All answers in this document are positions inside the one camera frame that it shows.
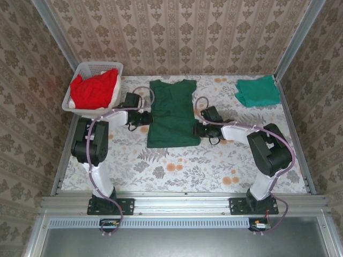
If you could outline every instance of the plastic laundry basket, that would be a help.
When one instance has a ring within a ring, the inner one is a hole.
[[[80,74],[83,79],[88,79],[99,74],[102,71],[108,71],[111,69],[117,69],[118,75],[121,76],[123,73],[123,64],[117,63],[117,62],[83,62],[77,66],[75,74],[72,78],[72,81],[77,77],[78,74]],[[108,108],[101,109],[101,110],[85,110],[85,109],[69,108],[69,101],[71,99],[70,86],[69,86],[62,102],[62,109],[65,111],[74,112],[77,115],[84,116],[87,118],[96,118],[99,115],[105,114],[106,112],[111,110],[112,107],[117,106],[120,103],[121,88],[122,87],[120,83],[114,88],[114,91],[118,90],[118,94],[117,94],[118,98],[113,104],[113,106],[109,106]]]

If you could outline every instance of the green t-shirt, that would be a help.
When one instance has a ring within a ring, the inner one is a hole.
[[[200,137],[193,135],[196,122],[192,93],[197,88],[195,80],[182,80],[175,84],[155,80],[150,82],[155,93],[151,106],[154,122],[150,124],[147,147],[166,148],[197,146]]]

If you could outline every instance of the patterned wallpaper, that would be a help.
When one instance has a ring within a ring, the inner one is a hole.
[[[0,256],[20,256],[71,116],[69,64],[30,1],[0,1]]]
[[[272,74],[310,0],[47,0],[79,62],[124,75]]]
[[[316,190],[343,238],[343,1],[327,0],[281,80]]]

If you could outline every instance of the black base bracket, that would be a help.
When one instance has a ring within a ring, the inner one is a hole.
[[[110,198],[119,204],[122,208],[123,215],[133,215],[135,210],[134,198],[116,198],[115,191]],[[104,198],[96,197],[93,194],[88,202],[87,215],[120,215],[120,211],[114,203]]]
[[[255,210],[251,209],[245,197],[230,198],[229,206],[231,215],[265,215],[266,210],[270,215],[279,214],[277,201],[271,196],[257,201]]]

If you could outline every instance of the floral tablecloth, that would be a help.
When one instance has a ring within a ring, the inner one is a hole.
[[[138,86],[160,79],[175,83],[182,79],[197,81],[193,102],[207,96],[223,119],[257,125],[275,123],[292,144],[281,104],[246,108],[236,98],[237,79],[255,76],[142,76],[122,78],[122,98]],[[149,91],[139,90],[149,101]],[[199,146],[181,148],[146,148],[148,126],[129,132],[126,126],[110,131],[109,151],[105,165],[117,191],[134,192],[246,192],[258,169],[250,147],[235,141],[221,141],[211,146],[203,138]],[[62,190],[91,190],[88,174],[71,156]],[[275,192],[306,193],[298,162],[277,182]]]

